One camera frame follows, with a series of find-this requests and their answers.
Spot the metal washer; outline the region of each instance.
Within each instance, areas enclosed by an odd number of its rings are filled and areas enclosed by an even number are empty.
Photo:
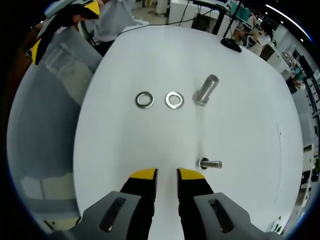
[[[142,98],[143,96],[148,96],[150,98],[150,102],[148,102],[147,104],[142,104],[140,102],[140,98]],[[136,97],[135,97],[135,104],[141,108],[141,109],[148,109],[150,108],[155,102],[155,98],[154,96],[148,92],[148,91],[143,91],[143,92],[140,92]]]
[[[179,100],[180,100],[180,102],[177,103],[177,104],[172,104],[172,103],[169,101],[169,98],[170,98],[171,96],[176,96],[176,97],[178,97]],[[169,108],[171,108],[171,109],[179,109],[179,108],[181,108],[181,107],[184,105],[185,99],[184,99],[184,97],[183,97],[180,93],[178,93],[178,92],[176,92],[176,91],[171,91],[171,92],[169,92],[169,93],[165,96],[165,103],[166,103],[166,105],[167,105]]]

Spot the floor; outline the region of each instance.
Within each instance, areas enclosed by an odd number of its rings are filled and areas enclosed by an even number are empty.
[[[152,25],[163,25],[168,22],[168,18],[156,13],[156,7],[134,8],[132,15],[137,20],[149,22]]]

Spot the white table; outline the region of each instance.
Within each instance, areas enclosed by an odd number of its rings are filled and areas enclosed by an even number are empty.
[[[177,168],[196,159],[224,162],[199,170],[214,192],[246,209],[265,231],[296,202],[303,142],[297,110],[282,76],[252,52],[232,51],[220,38],[175,26],[147,26],[120,35],[96,70],[79,116],[74,184],[80,213],[130,174],[158,168],[155,215],[149,239],[183,239],[178,215]],[[208,75],[220,83],[205,108],[192,95]],[[135,97],[155,97],[140,109]],[[165,95],[184,96],[170,109]]]

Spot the office desk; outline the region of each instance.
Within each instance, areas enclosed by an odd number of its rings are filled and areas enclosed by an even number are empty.
[[[133,172],[158,168],[149,239],[184,239],[177,168],[187,168],[246,209],[261,230],[279,216],[286,224],[303,167],[293,98],[263,59],[244,48],[225,48],[220,40],[175,26],[147,26],[116,39],[94,74],[76,130],[73,170],[81,215],[110,191],[120,191]],[[210,74],[220,83],[202,108],[192,95]],[[154,95],[148,109],[135,103],[143,91]],[[181,108],[165,104],[171,91],[183,95]],[[201,157],[224,166],[198,169]]]
[[[170,15],[169,15],[169,24],[170,23],[175,23],[175,22],[180,22],[182,15],[184,13],[184,10],[186,8],[188,1],[186,0],[172,0],[171,1],[171,5],[170,5]],[[196,4],[193,4],[192,1],[189,2],[188,7],[185,10],[184,13],[184,17],[183,17],[183,21],[186,20],[190,20],[193,19],[197,16],[198,14],[198,10],[200,12],[200,14],[205,14],[206,12],[210,11],[211,9],[209,7],[199,7]],[[218,16],[219,16],[219,11],[217,10],[213,10],[211,13],[207,13],[206,16],[211,17],[213,20],[217,20]],[[181,27],[185,27],[185,28],[191,28],[193,21],[187,21],[187,22],[182,22],[180,24]],[[223,37],[223,35],[225,34],[227,27],[230,23],[230,17],[227,15],[224,15],[220,29],[217,33],[217,36],[219,37]],[[233,33],[236,29],[236,27],[238,26],[238,23],[236,21],[234,21],[231,25],[231,30],[228,31],[226,38],[230,38],[231,37],[231,33]]]

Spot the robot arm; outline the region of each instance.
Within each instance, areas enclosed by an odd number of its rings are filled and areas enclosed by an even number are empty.
[[[49,239],[147,240],[154,215],[157,169],[135,172],[120,192],[89,207],[82,221]],[[199,172],[177,169],[179,215],[185,240],[281,240],[255,227],[247,211],[223,193],[214,193]]]
[[[46,11],[48,23],[37,37],[32,48],[32,62],[38,65],[41,58],[60,27],[69,27],[75,24],[73,16],[80,15],[85,19],[98,19],[100,16],[99,5],[95,0],[65,0],[55,2]]]

